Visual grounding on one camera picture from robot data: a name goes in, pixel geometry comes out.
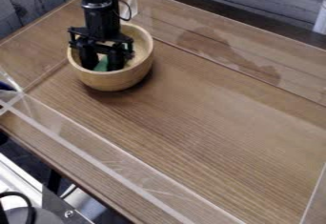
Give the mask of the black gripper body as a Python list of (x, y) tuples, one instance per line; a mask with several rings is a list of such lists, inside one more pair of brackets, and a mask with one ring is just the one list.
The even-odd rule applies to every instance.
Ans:
[(69, 45), (75, 49), (93, 47), (96, 51), (112, 51), (124, 47), (133, 51), (134, 39), (122, 32), (121, 0), (82, 0), (86, 26), (70, 27)]

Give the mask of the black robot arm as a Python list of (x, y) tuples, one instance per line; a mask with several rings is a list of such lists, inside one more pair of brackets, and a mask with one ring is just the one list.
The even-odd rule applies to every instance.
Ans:
[(82, 67), (94, 71), (100, 55), (108, 58), (106, 71), (118, 71), (134, 55), (134, 39), (122, 32), (124, 0), (82, 0), (85, 27), (70, 27), (70, 47), (78, 51)]

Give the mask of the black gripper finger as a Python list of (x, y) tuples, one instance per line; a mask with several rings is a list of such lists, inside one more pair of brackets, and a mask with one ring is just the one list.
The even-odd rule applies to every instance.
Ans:
[(83, 68), (93, 71), (98, 64), (96, 43), (92, 43), (89, 40), (79, 40), (77, 42), (77, 48), (79, 50), (79, 57)]
[(108, 54), (108, 71), (118, 71), (125, 66), (125, 45), (116, 45)]

